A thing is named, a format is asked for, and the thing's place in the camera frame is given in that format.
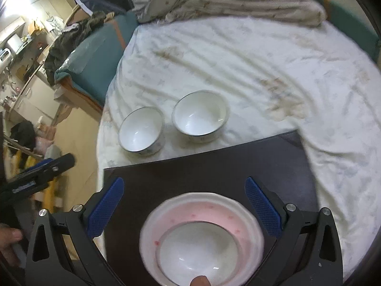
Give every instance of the screw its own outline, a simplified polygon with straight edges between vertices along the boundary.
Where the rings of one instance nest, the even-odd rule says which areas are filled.
[[[83,209],[82,204],[76,204],[75,206],[73,206],[73,211],[75,211],[75,212],[80,212],[80,211],[82,211],[82,209]]]
[[[42,217],[42,216],[45,216],[46,213],[48,212],[47,209],[42,209],[41,211],[39,211],[39,215]]]
[[[323,207],[323,214],[328,216],[331,214],[331,210],[327,207]]]
[[[296,206],[295,204],[292,204],[292,203],[289,203],[286,205],[286,208],[290,211],[290,212],[293,212],[296,210]]]

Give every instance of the white bed sheet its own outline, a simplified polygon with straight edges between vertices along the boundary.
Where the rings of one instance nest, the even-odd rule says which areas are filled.
[[[224,95],[231,116],[219,139],[192,144],[178,135],[171,112],[179,98],[200,89]],[[317,179],[319,204],[336,221],[346,279],[381,224],[380,96],[376,65],[329,22],[313,29],[249,17],[142,25],[107,93],[97,143],[98,189],[104,168],[297,128]],[[117,137],[123,119],[142,106],[160,108],[166,123],[164,148],[146,158],[125,152]],[[104,254],[102,238],[98,246]]]

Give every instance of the beige blanket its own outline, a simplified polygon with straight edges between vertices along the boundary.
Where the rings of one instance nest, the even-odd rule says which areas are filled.
[[[314,0],[150,0],[139,21],[167,22],[205,16],[253,16],[318,26],[326,18]]]

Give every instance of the floor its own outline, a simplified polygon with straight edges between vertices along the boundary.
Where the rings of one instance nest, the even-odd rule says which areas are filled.
[[[72,153],[75,166],[59,179],[63,192],[63,211],[69,211],[75,204],[85,204],[96,192],[98,166],[96,161],[96,140],[99,123],[81,109],[72,109],[70,115],[57,124],[54,142],[62,154]],[[70,238],[65,236],[70,256],[77,258]]]

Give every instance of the white bowl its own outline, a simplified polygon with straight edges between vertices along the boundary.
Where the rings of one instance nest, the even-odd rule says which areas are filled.
[[[146,219],[139,241],[145,268],[162,286],[189,286],[199,275],[212,286],[243,285],[258,268],[263,246],[256,218],[214,193],[166,200]]]
[[[179,286],[205,275],[212,285],[231,279],[238,267],[239,247],[224,228],[207,222],[184,223],[168,230],[156,256],[164,275]]]
[[[164,118],[155,107],[142,107],[133,111],[122,122],[118,140],[126,151],[149,155],[164,145]]]
[[[229,107],[225,99],[209,90],[186,95],[177,102],[172,112],[175,127],[196,142],[216,139],[228,117]]]

